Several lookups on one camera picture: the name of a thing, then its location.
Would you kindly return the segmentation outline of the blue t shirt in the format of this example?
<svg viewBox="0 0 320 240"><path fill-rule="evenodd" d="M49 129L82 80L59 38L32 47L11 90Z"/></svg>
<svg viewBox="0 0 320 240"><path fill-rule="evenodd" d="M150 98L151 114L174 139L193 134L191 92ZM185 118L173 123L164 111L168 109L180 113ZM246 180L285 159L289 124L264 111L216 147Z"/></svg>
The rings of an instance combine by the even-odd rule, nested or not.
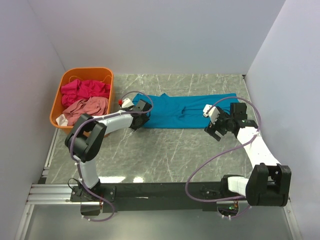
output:
<svg viewBox="0 0 320 240"><path fill-rule="evenodd" d="M150 112L149 121L144 124L149 129L203 129L210 120L203 116L206 105L212 105L222 98L228 98L217 104L227 113L230 112L230 104L237 103L235 93L213 94L199 96L160 96L151 95L149 98L137 94L132 102L137 104L139 100L153 101L153 109Z"/></svg>

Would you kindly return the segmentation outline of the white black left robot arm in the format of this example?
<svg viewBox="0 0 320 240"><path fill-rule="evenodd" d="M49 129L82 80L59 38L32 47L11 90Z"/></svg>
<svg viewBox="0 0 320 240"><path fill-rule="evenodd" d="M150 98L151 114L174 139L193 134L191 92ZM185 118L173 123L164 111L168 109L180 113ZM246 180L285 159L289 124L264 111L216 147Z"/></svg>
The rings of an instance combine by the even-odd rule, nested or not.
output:
<svg viewBox="0 0 320 240"><path fill-rule="evenodd" d="M121 109L115 113L91 116L82 114L65 139L71 158L75 161L79 174L82 195L88 201L96 200L100 195L101 181L95 163L104 137L121 129L136 131L150 119L152 102L140 99L132 103L126 98Z"/></svg>

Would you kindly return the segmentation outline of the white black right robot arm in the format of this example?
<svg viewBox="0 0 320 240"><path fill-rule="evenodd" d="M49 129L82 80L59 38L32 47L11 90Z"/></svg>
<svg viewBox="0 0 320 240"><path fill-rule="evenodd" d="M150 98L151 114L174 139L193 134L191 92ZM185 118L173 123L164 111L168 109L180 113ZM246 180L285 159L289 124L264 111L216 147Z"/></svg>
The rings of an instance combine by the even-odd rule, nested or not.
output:
<svg viewBox="0 0 320 240"><path fill-rule="evenodd" d="M226 133L232 133L244 146L252 165L249 178L239 175L224 175L219 193L230 200L236 194L244 196L251 206L284 207L289 199L292 171L273 156L265 144L258 125L248 119L247 105L242 102L230 104L226 112L219 106L207 104L203 115L210 119L204 129L217 141Z"/></svg>

